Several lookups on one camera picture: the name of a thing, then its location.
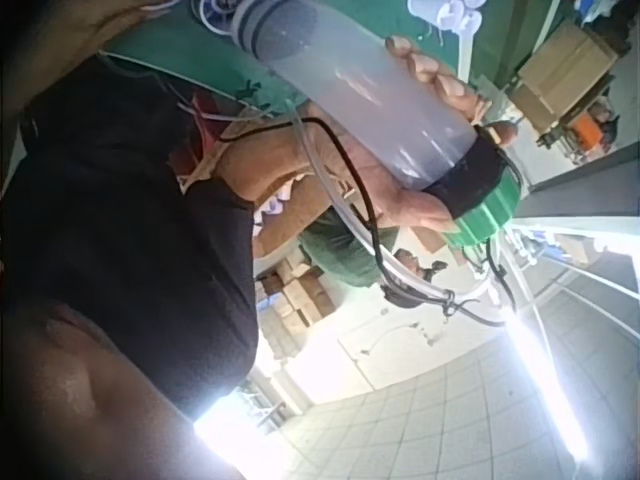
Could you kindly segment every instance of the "black shirt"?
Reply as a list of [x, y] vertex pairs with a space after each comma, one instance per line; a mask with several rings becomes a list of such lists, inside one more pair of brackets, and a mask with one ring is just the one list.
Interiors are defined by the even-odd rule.
[[220, 180], [183, 195], [166, 164], [188, 122], [156, 79], [95, 59], [34, 102], [2, 203], [2, 302], [78, 310], [195, 420], [246, 376], [258, 329], [251, 205]]

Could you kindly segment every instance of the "green shirt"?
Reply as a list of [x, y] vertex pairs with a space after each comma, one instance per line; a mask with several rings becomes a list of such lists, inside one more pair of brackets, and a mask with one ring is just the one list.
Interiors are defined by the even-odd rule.
[[[381, 245], [387, 250], [393, 249], [399, 231], [398, 228], [380, 229]], [[333, 208], [309, 225], [298, 240], [315, 265], [347, 285], [370, 287], [380, 277], [375, 258]]]

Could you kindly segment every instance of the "black cap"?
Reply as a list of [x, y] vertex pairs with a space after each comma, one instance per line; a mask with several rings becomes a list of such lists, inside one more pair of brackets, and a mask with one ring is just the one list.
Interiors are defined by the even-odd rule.
[[505, 153], [482, 127], [469, 151], [437, 182], [423, 190], [438, 198], [453, 219], [473, 210], [498, 186], [507, 166]]

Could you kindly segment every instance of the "black wire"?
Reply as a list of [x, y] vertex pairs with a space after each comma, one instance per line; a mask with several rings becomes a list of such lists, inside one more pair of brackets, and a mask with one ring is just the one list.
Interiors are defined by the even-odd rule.
[[[358, 190], [360, 191], [360, 194], [362, 195], [362, 200], [364, 201], [364, 206], [365, 209], [367, 211], [367, 216], [369, 217], [369, 222], [368, 222], [368, 227], [369, 227], [369, 232], [371, 233], [371, 243], [373, 245], [373, 251], [374, 251], [374, 257], [376, 260], [376, 264], [378, 265], [378, 268], [380, 269], [382, 276], [384, 277], [385, 281], [389, 284], [389, 287], [391, 287], [396, 293], [398, 293], [399, 295], [403, 295], [406, 298], [409, 298], [411, 300], [417, 300], [420, 302], [427, 302], [427, 303], [434, 303], [434, 304], [440, 304], [442, 301], [440, 299], [433, 299], [430, 297], [422, 297], [422, 296], [415, 296], [412, 295], [411, 293], [407, 292], [406, 289], [402, 288], [402, 286], [400, 286], [396, 279], [393, 278], [391, 276], [391, 274], [389, 274], [389, 272], [387, 271], [386, 267], [384, 266], [384, 259], [382, 256], [382, 250], [380, 249], [380, 236], [379, 236], [379, 231], [378, 231], [378, 222], [376, 219], [376, 214], [375, 214], [375, 210], [373, 208], [373, 203], [371, 202], [371, 197], [369, 197], [369, 194], [367, 192], [367, 189], [364, 186], [364, 183], [362, 182], [362, 179], [360, 178], [360, 175], [358, 174], [358, 171], [356, 170], [355, 166], [353, 165], [353, 162], [351, 162], [351, 159], [349, 158], [349, 154], [347, 153], [347, 151], [344, 149], [344, 146], [342, 145], [342, 143], [340, 142], [340, 139], [337, 137], [337, 135], [334, 133], [334, 131], [331, 129], [331, 127], [329, 127], [329, 125], [327, 125], [326, 122], [324, 122], [323, 120], [316, 118], [316, 117], [307, 117], [307, 118], [303, 118], [302, 119], [303, 123], [314, 123], [316, 125], [318, 125], [320, 128], [322, 128], [322, 130], [325, 132], [325, 134], [329, 137], [329, 139], [331, 140], [331, 142], [334, 144], [335, 148], [338, 150], [338, 153], [340, 154], [340, 157], [342, 157], [342, 160], [345, 162], [345, 165], [347, 166], [347, 169], [349, 170], [349, 173], [351, 174], [351, 176], [353, 177], [354, 181], [356, 182], [356, 186], [358, 187]], [[260, 127], [260, 128], [256, 128], [255, 130], [251, 130], [249, 132], [245, 132], [245, 133], [241, 133], [240, 135], [237, 135], [235, 137], [220, 137], [219, 140], [221, 142], [235, 142], [238, 140], [242, 140], [243, 138], [252, 136], [252, 135], [256, 135], [259, 133], [264, 133], [264, 132], [269, 132], [272, 130], [277, 130], [280, 128], [285, 128], [285, 127], [290, 127], [293, 125], [293, 122], [283, 122], [283, 123], [279, 123], [276, 125], [270, 125], [268, 127]]]
[[[360, 191], [360, 194], [362, 196], [362, 200], [364, 202], [365, 210], [367, 211], [367, 216], [369, 217], [369, 221], [367, 223], [368, 223], [369, 232], [371, 233], [371, 243], [372, 243], [372, 246], [373, 246], [374, 258], [375, 258], [376, 264], [377, 264], [378, 268], [380, 269], [380, 272], [382, 273], [382, 276], [384, 277], [384, 279], [387, 282], [388, 286], [391, 289], [393, 289], [396, 293], [398, 293], [399, 295], [401, 295], [401, 296], [403, 296], [403, 297], [405, 297], [405, 298], [407, 298], [409, 300], [414, 300], [414, 301], [418, 301], [420, 303], [428, 303], [428, 304], [431, 304], [431, 305], [439, 305], [439, 306], [441, 306], [442, 309], [443, 309], [443, 313], [447, 317], [453, 315], [455, 312], [461, 312], [461, 313], [464, 313], [465, 315], [467, 315], [468, 317], [470, 317], [471, 319], [475, 320], [476, 322], [481, 323], [482, 325], [486, 325], [486, 326], [489, 326], [489, 327], [502, 327], [502, 326], [504, 326], [505, 322], [491, 322], [491, 321], [486, 320], [485, 318], [482, 318], [482, 317], [476, 315], [475, 313], [467, 310], [467, 308], [464, 307], [464, 304], [468, 303], [468, 301], [462, 302], [460, 304], [456, 304], [455, 303], [455, 296], [454, 296], [453, 292], [450, 291], [450, 290], [447, 291], [449, 293], [449, 298], [448, 299], [439, 299], [439, 298], [429, 297], [428, 295], [424, 295], [423, 293], [421, 293], [421, 292], [419, 292], [419, 291], [417, 291], [415, 289], [411, 289], [413, 292], [415, 292], [415, 293], [412, 293], [410, 291], [407, 291], [407, 289], [404, 288], [403, 286], [401, 286], [400, 284], [398, 284], [398, 281], [395, 279], [395, 277], [393, 277], [388, 272], [386, 266], [384, 265], [384, 258], [382, 256], [382, 249], [380, 248], [380, 236], [379, 236], [379, 231], [378, 231], [378, 222], [377, 222], [375, 210], [373, 208], [373, 202], [371, 201], [371, 197], [369, 196], [369, 193], [367, 192], [367, 189], [364, 186], [364, 183], [362, 182], [362, 179], [360, 178], [360, 174], [358, 173], [357, 169], [353, 165], [353, 162], [351, 161], [351, 158], [349, 158], [349, 154], [344, 149], [344, 146], [340, 142], [340, 139], [337, 137], [337, 135], [334, 133], [334, 131], [331, 129], [331, 127], [329, 127], [329, 125], [326, 122], [324, 122], [322, 119], [316, 118], [316, 117], [307, 117], [307, 118], [303, 118], [301, 120], [302, 120], [303, 123], [316, 124], [320, 128], [322, 128], [322, 130], [325, 132], [325, 134], [329, 137], [329, 139], [331, 140], [331, 142], [335, 146], [336, 150], [338, 150], [338, 153], [340, 154], [340, 157], [344, 161], [347, 169], [349, 170], [349, 173], [353, 177], [353, 180], [355, 181], [356, 186], [357, 186], [357, 188]], [[258, 135], [260, 133], [279, 130], [281, 128], [287, 128], [287, 127], [291, 127], [291, 126], [293, 126], [293, 122], [283, 122], [283, 123], [279, 123], [279, 124], [276, 124], [276, 125], [270, 125], [268, 127], [258, 127], [258, 128], [254, 129], [254, 130], [250, 130], [248, 132], [241, 133], [240, 135], [236, 135], [234, 137], [219, 137], [218, 140], [221, 141], [221, 142], [224, 142], [224, 143], [231, 143], [231, 142], [236, 142], [238, 140], [242, 140], [242, 139], [247, 138], [247, 137], [251, 137], [253, 135]]]
[[487, 243], [485, 245], [487, 249], [487, 260], [489, 261], [489, 268], [491, 269], [495, 277], [498, 279], [498, 282], [500, 282], [500, 285], [502, 285], [504, 292], [507, 294], [507, 297], [509, 298], [509, 303], [511, 303], [511, 308], [513, 308], [513, 311], [515, 312], [516, 299], [513, 296], [513, 292], [511, 291], [511, 288], [509, 288], [509, 285], [504, 280], [505, 273], [502, 272], [500, 268], [498, 268], [495, 261], [493, 260], [493, 255], [491, 255], [491, 240], [487, 240]]
[[482, 272], [482, 270], [483, 270], [482, 265], [479, 265], [476, 262], [474, 262], [473, 260], [471, 260], [469, 255], [467, 255], [467, 251], [464, 249], [464, 247], [461, 247], [460, 251], [462, 252], [462, 256], [464, 257], [464, 259], [471, 264], [471, 266], [473, 267], [473, 269], [476, 272]]

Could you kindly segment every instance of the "green cap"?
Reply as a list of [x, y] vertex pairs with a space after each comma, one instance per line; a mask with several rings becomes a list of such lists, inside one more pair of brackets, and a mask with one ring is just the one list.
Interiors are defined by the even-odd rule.
[[520, 202], [521, 187], [510, 168], [505, 168], [498, 185], [477, 207], [455, 220], [460, 229], [444, 235], [454, 247], [473, 247], [486, 242], [511, 220]]

